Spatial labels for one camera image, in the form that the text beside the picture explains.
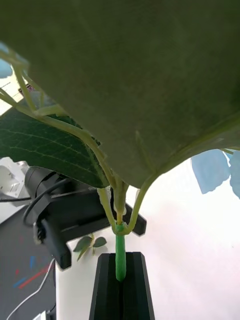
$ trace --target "black holder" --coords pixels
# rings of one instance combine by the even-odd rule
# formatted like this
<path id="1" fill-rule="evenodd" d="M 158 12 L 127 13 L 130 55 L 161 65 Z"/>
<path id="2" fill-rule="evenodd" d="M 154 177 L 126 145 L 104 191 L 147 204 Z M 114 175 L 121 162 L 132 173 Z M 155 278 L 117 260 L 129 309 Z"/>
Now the black holder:
<path id="1" fill-rule="evenodd" d="M 64 178 L 45 168 L 30 167 L 25 176 L 25 186 L 34 199 Z M 116 219 L 113 190 L 111 192 L 110 205 Z M 126 204 L 123 221 L 127 224 L 131 214 L 132 208 Z M 63 270 L 72 265 L 68 241 L 110 227 L 97 190 L 75 180 L 56 189 L 51 196 L 44 195 L 33 207 L 31 215 L 35 221 L 35 237 L 48 248 Z M 147 221 L 139 214 L 133 232 L 138 236 L 144 235 L 146 226 Z"/>
<path id="2" fill-rule="evenodd" d="M 115 253 L 98 258 L 89 320 L 155 320 L 144 255 L 126 253 L 123 282 L 115 265 Z"/>

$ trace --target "white table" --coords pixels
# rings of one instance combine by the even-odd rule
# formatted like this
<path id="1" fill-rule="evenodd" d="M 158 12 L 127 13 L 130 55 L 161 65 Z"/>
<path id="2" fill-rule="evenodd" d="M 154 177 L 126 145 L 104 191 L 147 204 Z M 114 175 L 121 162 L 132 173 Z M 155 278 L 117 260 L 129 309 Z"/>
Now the white table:
<path id="1" fill-rule="evenodd" d="M 127 201 L 135 200 L 130 188 Z M 190 160 L 150 188 L 141 214 L 146 234 L 126 237 L 127 251 L 145 255 L 156 320 L 238 320 L 240 317 L 240 200 L 229 181 L 202 195 Z M 57 320 L 88 320 L 98 256 L 115 251 L 110 228 L 96 256 L 56 270 Z M 77 240 L 69 243 L 75 247 Z"/>

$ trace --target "leaf underside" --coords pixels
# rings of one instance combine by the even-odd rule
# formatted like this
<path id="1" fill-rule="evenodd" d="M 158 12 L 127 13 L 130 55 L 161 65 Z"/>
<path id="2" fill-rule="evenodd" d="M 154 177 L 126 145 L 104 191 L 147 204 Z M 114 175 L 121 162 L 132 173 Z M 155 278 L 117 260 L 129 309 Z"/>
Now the leaf underside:
<path id="1" fill-rule="evenodd" d="M 8 0 L 1 37 L 139 188 L 200 152 L 240 146 L 239 11 L 236 0 Z"/>
<path id="2" fill-rule="evenodd" d="M 25 106 L 25 99 L 20 104 Z M 67 116 L 55 118 L 75 125 Z M 0 158 L 3 157 L 15 162 L 25 160 L 29 166 L 48 168 L 96 188 L 108 185 L 93 152 L 78 138 L 14 108 L 0 117 Z"/>

